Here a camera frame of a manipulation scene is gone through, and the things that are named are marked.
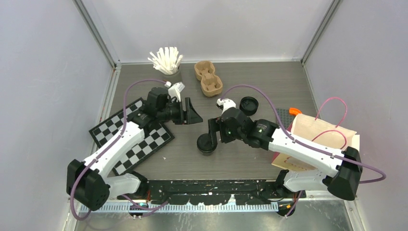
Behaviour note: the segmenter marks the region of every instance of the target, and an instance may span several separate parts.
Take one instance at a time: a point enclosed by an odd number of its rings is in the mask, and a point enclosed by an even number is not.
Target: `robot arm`
[[[242,140],[253,148],[286,153],[316,168],[301,172],[282,170],[275,182],[275,188],[281,196],[300,190],[328,190],[341,199],[354,200],[362,173],[361,167],[295,143],[275,123],[264,119],[252,121],[235,108],[235,103],[230,99],[218,100],[217,106],[223,110],[222,114],[208,120],[209,133],[201,135],[197,140],[200,151],[209,154],[216,149],[216,132],[219,131],[222,143]],[[358,151],[352,147],[342,151],[291,135],[295,140],[314,148],[361,162]]]
[[[117,197],[127,193],[144,196],[148,190],[147,179],[139,173],[126,173],[121,176],[108,177],[108,174],[120,158],[134,145],[142,142],[159,122],[172,120],[175,124],[201,123],[203,119],[196,113],[190,99],[185,99],[186,111],[183,111],[180,92],[184,89],[182,83],[170,87],[153,88],[143,100],[143,105],[127,116],[126,129],[121,135],[123,127],[99,150],[79,162],[73,160],[68,165],[67,193],[71,193],[72,186],[82,170],[97,156],[108,148],[104,155],[91,165],[84,177],[80,180],[75,191],[75,199],[87,206],[90,210],[98,210],[110,197]]]

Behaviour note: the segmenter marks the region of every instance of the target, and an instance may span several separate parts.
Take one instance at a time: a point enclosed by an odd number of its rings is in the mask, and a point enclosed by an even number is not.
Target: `pink bag handle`
[[[320,114],[320,111],[321,111],[322,107],[323,107],[328,101],[334,100],[334,99],[340,100],[340,101],[344,104],[344,106],[345,106],[344,116],[343,116],[342,120],[340,120],[340,122],[336,125],[336,127],[338,127],[338,126],[343,122],[343,120],[344,120],[344,118],[345,118],[345,115],[347,114],[347,104],[345,104],[344,100],[340,99],[339,97],[330,97],[330,98],[326,99],[326,101],[320,106],[319,111],[318,111],[318,114],[317,114],[315,120],[318,119],[318,116],[319,116],[319,114]]]
[[[315,139],[317,139],[319,136],[321,136],[321,135],[323,135],[324,133],[329,132],[329,131],[338,132],[338,133],[340,133],[340,135],[343,136],[343,138],[344,138],[344,144],[343,144],[343,146],[340,148],[340,149],[343,149],[343,148],[347,145],[347,138],[345,137],[345,135],[344,135],[341,131],[337,131],[337,130],[327,130],[327,131],[324,131],[324,132],[320,133],[319,135],[317,135],[315,138],[313,138],[312,141],[315,141]]]

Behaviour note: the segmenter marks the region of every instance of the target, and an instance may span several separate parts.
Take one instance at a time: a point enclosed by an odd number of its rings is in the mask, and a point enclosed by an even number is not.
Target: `bundle of white sticks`
[[[153,67],[156,70],[161,71],[165,75],[172,75],[179,70],[181,59],[183,55],[179,57],[177,47],[165,47],[164,50],[161,47],[157,52],[157,56],[150,52],[153,58],[147,58],[153,63]]]

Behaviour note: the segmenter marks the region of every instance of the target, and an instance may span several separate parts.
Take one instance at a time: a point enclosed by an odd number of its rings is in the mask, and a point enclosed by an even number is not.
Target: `black and white checkerboard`
[[[126,107],[126,114],[129,115],[141,106],[142,98],[139,98]],[[123,111],[120,110],[89,130],[89,132],[98,148],[100,148],[119,131],[122,125]],[[153,155],[173,139],[174,135],[164,124],[157,124],[144,141],[135,145],[117,162],[113,172],[116,175],[120,175],[132,171],[135,166],[149,158],[149,156]]]

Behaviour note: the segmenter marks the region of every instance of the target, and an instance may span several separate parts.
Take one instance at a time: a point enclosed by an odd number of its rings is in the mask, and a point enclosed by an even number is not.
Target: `gray wall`
[[[343,125],[361,134],[362,161],[388,175],[358,189],[372,230],[408,225],[407,25],[406,0],[344,0],[306,64],[317,104],[343,98]],[[343,112],[333,102],[322,118],[336,123]],[[365,169],[362,178],[372,177]]]
[[[0,1],[0,226],[58,231],[111,67],[71,0]]]
[[[113,56],[145,63],[165,46],[184,61],[300,59],[332,0],[83,1]]]

